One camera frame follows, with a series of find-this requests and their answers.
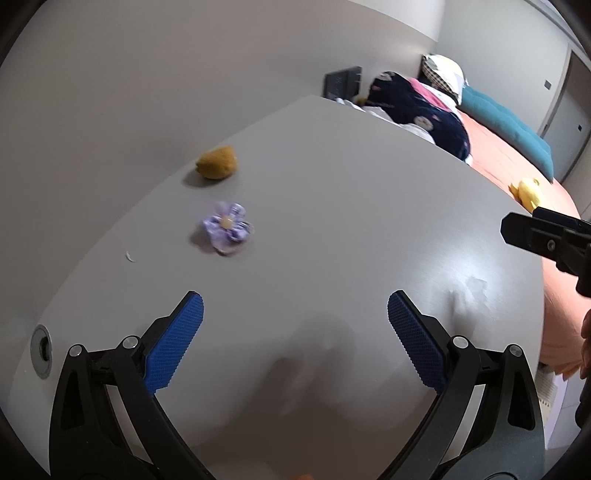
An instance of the orange bed sheet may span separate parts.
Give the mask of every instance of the orange bed sheet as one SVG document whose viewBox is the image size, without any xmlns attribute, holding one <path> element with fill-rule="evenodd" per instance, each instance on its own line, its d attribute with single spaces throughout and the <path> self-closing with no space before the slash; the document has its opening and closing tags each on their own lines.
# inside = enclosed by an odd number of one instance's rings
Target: orange bed sheet
<svg viewBox="0 0 591 480">
<path fill-rule="evenodd" d="M 470 138 L 475 170 L 511 197 L 511 183 L 517 184 L 524 177 L 536 178 L 544 193 L 545 207 L 580 218 L 570 195 L 560 183 L 556 180 L 550 183 L 523 155 L 469 115 L 462 113 L 462 121 Z M 580 331 L 585 313 L 591 309 L 591 299 L 576 293 L 576 277 L 558 271 L 550 260 L 543 258 L 542 262 L 544 332 L 540 362 L 567 378 L 581 364 L 583 339 Z"/>
</svg>

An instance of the gray door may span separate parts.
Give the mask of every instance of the gray door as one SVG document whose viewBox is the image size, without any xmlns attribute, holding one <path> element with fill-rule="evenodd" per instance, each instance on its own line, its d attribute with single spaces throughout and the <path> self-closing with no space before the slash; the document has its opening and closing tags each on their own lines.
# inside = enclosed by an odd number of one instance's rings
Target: gray door
<svg viewBox="0 0 591 480">
<path fill-rule="evenodd" d="M 554 178 L 564 179 L 591 132 L 591 72 L 572 55 L 564 92 L 544 135 L 552 148 Z"/>
</svg>

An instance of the human hand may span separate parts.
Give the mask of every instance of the human hand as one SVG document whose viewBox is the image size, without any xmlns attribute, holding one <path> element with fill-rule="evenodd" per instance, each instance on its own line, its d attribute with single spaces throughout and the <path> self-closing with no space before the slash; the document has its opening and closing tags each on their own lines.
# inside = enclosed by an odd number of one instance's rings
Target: human hand
<svg viewBox="0 0 591 480">
<path fill-rule="evenodd" d="M 581 327 L 581 337 L 585 339 L 583 342 L 583 366 L 581 367 L 581 379 L 587 378 L 591 371 L 591 310 L 585 315 L 583 326 Z"/>
</svg>

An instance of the yellow flower center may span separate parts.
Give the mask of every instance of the yellow flower center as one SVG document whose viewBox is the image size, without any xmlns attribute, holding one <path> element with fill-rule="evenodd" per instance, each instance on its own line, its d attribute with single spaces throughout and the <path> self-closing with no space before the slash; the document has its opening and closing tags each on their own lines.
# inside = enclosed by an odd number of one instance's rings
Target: yellow flower center
<svg viewBox="0 0 591 480">
<path fill-rule="evenodd" d="M 222 227 L 224 230 L 230 230 L 230 228 L 234 227 L 234 220 L 232 220 L 230 217 L 222 217 L 220 220 L 220 227 Z"/>
</svg>

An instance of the purple flower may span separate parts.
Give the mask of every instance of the purple flower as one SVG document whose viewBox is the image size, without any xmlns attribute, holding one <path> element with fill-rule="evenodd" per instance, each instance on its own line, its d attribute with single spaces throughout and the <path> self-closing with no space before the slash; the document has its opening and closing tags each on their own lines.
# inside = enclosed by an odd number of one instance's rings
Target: purple flower
<svg viewBox="0 0 591 480">
<path fill-rule="evenodd" d="M 223 254 L 235 252 L 252 233 L 252 226 L 245 222 L 246 210 L 237 203 L 219 202 L 216 214 L 207 217 L 203 226 L 214 248 Z"/>
</svg>

